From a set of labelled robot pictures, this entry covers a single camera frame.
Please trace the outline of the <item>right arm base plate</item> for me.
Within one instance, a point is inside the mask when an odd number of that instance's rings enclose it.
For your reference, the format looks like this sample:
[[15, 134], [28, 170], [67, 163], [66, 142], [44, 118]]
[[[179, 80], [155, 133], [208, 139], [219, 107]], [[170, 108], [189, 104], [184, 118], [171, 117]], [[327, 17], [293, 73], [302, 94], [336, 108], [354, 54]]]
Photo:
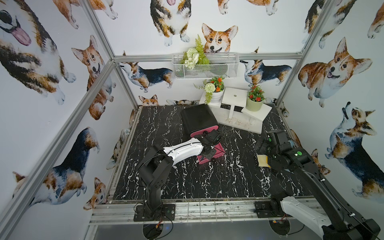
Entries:
[[282, 218], [285, 215], [280, 202], [274, 199], [254, 202], [254, 206], [258, 218]]

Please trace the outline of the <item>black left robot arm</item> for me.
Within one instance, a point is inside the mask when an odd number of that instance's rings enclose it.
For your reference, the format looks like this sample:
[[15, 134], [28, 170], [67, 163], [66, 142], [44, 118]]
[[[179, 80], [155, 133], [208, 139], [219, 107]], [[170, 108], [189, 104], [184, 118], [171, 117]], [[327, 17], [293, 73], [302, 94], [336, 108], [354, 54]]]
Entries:
[[219, 151], [221, 134], [217, 130], [196, 135], [181, 144], [161, 148], [151, 147], [137, 165], [139, 180], [145, 191], [145, 200], [135, 210], [134, 222], [173, 221], [176, 205], [162, 202], [162, 188], [173, 166], [194, 156], [211, 160]]

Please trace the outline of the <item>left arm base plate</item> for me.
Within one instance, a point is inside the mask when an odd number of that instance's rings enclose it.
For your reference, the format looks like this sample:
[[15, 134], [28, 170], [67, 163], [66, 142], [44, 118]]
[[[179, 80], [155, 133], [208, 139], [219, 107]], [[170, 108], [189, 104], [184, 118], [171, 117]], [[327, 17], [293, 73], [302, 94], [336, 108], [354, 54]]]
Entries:
[[134, 222], [173, 221], [175, 213], [176, 205], [174, 204], [163, 204], [154, 211], [147, 210], [144, 205], [138, 205], [135, 208]]

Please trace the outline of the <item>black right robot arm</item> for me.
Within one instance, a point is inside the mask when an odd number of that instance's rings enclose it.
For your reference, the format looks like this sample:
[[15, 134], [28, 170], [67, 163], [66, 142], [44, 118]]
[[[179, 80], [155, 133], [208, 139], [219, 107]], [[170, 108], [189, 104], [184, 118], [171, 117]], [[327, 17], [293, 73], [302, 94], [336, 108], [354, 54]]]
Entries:
[[337, 192], [320, 172], [308, 152], [291, 145], [283, 130], [261, 135], [255, 144], [259, 167], [291, 173], [303, 181], [325, 211], [319, 214], [287, 193], [279, 195], [282, 212], [294, 217], [323, 240], [376, 240], [381, 231], [373, 219], [365, 219]]

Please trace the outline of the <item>black drawer cabinet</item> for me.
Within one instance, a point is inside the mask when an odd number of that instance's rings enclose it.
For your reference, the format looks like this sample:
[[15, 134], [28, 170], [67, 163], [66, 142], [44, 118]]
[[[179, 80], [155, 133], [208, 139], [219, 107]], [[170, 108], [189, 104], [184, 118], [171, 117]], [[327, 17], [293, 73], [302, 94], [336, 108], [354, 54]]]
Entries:
[[191, 133], [215, 125], [219, 126], [211, 108], [206, 105], [196, 105], [181, 111], [181, 117], [185, 132], [188, 136]]

